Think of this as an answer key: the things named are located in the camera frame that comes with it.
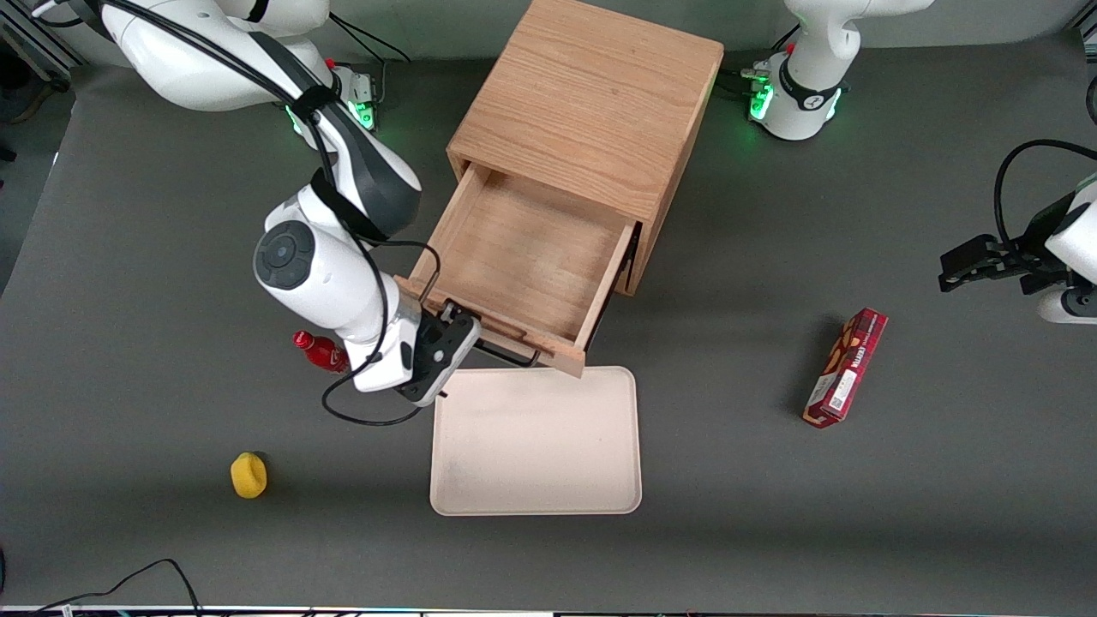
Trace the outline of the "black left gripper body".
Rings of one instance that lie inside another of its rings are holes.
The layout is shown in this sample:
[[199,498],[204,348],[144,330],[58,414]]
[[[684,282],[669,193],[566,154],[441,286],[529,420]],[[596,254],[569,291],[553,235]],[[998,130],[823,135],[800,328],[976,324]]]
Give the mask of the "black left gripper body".
[[999,251],[1002,258],[998,277],[1022,276],[1029,268],[1068,268],[1061,258],[1047,249],[1047,239],[1066,218],[1075,193],[1067,193],[1054,201],[1050,206],[1042,207],[1034,214],[1028,226],[1019,236],[1010,237],[1004,227],[1004,207],[1000,193],[992,198],[992,213],[998,234],[1000,235]]

